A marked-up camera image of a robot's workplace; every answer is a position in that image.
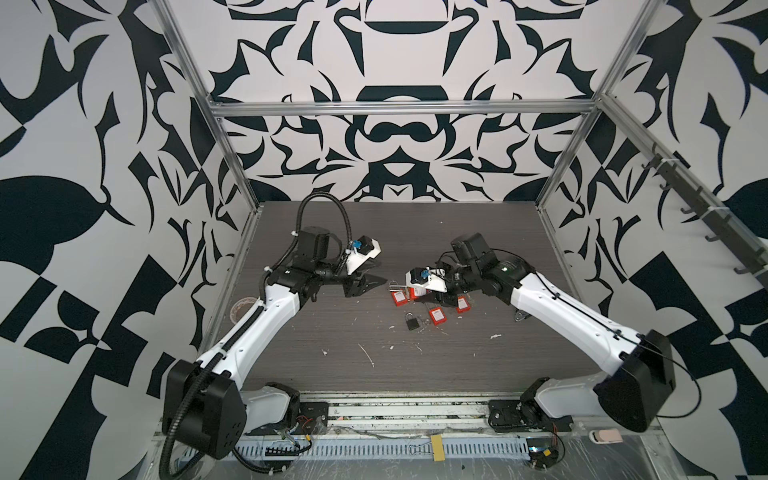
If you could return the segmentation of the red padlock long shackle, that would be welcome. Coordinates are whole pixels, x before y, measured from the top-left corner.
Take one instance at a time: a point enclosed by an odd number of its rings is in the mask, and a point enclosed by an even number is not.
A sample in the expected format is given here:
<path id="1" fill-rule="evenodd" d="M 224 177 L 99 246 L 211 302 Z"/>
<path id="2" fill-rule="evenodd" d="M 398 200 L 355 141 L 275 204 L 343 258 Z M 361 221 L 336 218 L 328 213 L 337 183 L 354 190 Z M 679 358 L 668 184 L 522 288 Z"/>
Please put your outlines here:
<path id="1" fill-rule="evenodd" d="M 471 310 L 471 303 L 466 296 L 457 297 L 457 305 L 455 307 L 459 314 L 463 314 Z"/>

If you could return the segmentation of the small black padlock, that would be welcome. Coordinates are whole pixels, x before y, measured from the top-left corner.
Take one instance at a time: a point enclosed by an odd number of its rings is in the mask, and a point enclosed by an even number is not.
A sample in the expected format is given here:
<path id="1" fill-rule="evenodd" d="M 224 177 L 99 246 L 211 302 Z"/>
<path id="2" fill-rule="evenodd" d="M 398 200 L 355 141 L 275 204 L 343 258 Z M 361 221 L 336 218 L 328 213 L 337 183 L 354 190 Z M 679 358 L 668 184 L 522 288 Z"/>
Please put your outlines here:
<path id="1" fill-rule="evenodd" d="M 421 328 L 419 318 L 411 312 L 405 314 L 405 324 L 409 331 L 416 331 Z"/>

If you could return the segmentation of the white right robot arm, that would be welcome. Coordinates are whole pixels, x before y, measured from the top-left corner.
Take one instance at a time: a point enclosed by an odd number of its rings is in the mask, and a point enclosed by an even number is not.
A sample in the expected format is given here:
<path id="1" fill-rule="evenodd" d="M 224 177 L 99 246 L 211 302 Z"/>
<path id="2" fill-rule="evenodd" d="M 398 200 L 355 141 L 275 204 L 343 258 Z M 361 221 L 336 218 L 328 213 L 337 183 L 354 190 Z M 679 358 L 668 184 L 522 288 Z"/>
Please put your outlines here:
<path id="1" fill-rule="evenodd" d="M 461 296 L 481 292 L 541 321 L 580 349 L 598 367 L 596 374 L 571 379 L 542 377 L 509 412 L 494 408 L 496 430 L 548 429 L 572 417 L 608 417 L 644 432 L 676 388 L 669 339 L 639 333 L 581 303 L 550 282 L 523 257 L 494 249 L 479 234 L 451 243 L 455 260 L 415 267 L 405 275 L 427 300 L 455 306 Z"/>

